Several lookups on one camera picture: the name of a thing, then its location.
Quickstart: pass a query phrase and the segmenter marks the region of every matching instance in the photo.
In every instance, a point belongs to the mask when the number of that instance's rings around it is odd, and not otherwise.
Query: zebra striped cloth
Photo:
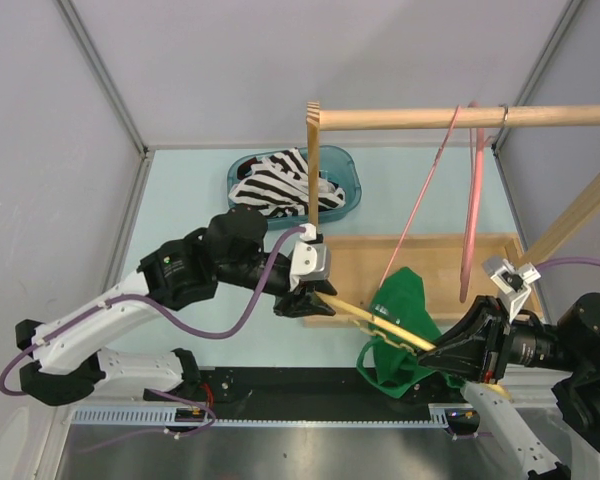
[[[246,178],[233,186],[229,200],[256,208],[267,218],[309,213],[309,166],[297,148],[245,162]],[[318,181],[319,211],[345,205],[344,190],[323,178]]]

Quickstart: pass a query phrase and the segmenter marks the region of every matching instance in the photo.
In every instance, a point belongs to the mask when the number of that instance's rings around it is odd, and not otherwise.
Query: wooden rod
[[[307,105],[307,155],[309,157],[309,223],[318,226],[318,181],[320,179],[320,104]]]
[[[436,346],[433,343],[428,342],[424,338],[414,335],[413,333],[409,332],[408,330],[405,330],[404,328],[400,328],[397,325],[394,325],[393,323],[390,323],[390,322],[384,320],[383,318],[376,317],[375,315],[372,315],[371,313],[367,312],[366,310],[363,310],[354,305],[351,305],[351,304],[345,302],[344,300],[340,300],[338,297],[334,297],[332,295],[326,295],[326,294],[320,293],[320,292],[316,292],[316,295],[318,295],[318,297],[323,302],[328,304],[329,306],[331,306],[333,308],[339,308],[341,310],[349,312],[366,322],[369,322],[373,325],[376,325],[376,326],[382,328],[383,330],[386,330],[389,333],[393,333],[394,335],[400,337],[404,341],[406,341],[406,342],[410,343],[411,345],[414,345],[418,348],[421,348],[422,350],[429,351],[429,350],[433,350],[434,348],[436,348]]]
[[[600,211],[600,173],[577,196],[546,232],[520,257],[518,265],[548,260]]]
[[[448,128],[455,108],[411,110],[318,110],[320,130]],[[600,105],[463,108],[456,128],[600,125]]]

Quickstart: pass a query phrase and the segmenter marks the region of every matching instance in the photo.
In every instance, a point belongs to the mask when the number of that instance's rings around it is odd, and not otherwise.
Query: metal hook
[[[504,116],[502,117],[502,128],[507,128],[507,120],[509,120],[509,105],[506,103],[501,103],[498,106],[504,108]]]

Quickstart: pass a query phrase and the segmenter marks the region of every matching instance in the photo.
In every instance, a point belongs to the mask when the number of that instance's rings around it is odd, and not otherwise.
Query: blue plastic tray
[[[300,148],[300,155],[307,158],[307,149]],[[229,173],[227,174],[227,198],[231,188],[240,182],[238,180],[238,168],[247,160],[253,157],[262,157],[264,155],[271,155],[279,150],[272,152],[255,153],[253,155],[247,155],[242,157],[240,160],[231,165]],[[335,222],[344,218],[347,213],[356,208],[362,198],[362,187],[360,186],[360,180],[358,180],[358,173],[356,172],[356,166],[353,163],[351,155],[340,147],[333,145],[322,145],[320,147],[320,176],[326,178],[332,183],[336,183],[341,186],[345,191],[345,206],[337,208],[335,210],[329,210],[327,212],[320,212],[319,219],[320,223]],[[228,200],[229,207],[235,206],[235,203]],[[281,217],[281,218],[270,218],[267,219],[269,222],[270,230],[278,230],[282,228],[289,228],[302,223],[307,223],[309,218],[307,215],[301,215],[297,217]]]

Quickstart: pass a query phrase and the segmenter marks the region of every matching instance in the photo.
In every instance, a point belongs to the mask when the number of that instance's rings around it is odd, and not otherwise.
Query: wooden support beam
[[[549,229],[520,257],[518,265],[548,260],[600,211],[600,173],[587,185]]]
[[[448,128],[455,108],[410,110],[322,110],[320,130]],[[455,128],[600,125],[600,105],[463,108]]]
[[[318,226],[318,180],[320,178],[320,104],[307,104],[307,150],[309,163],[309,223]]]

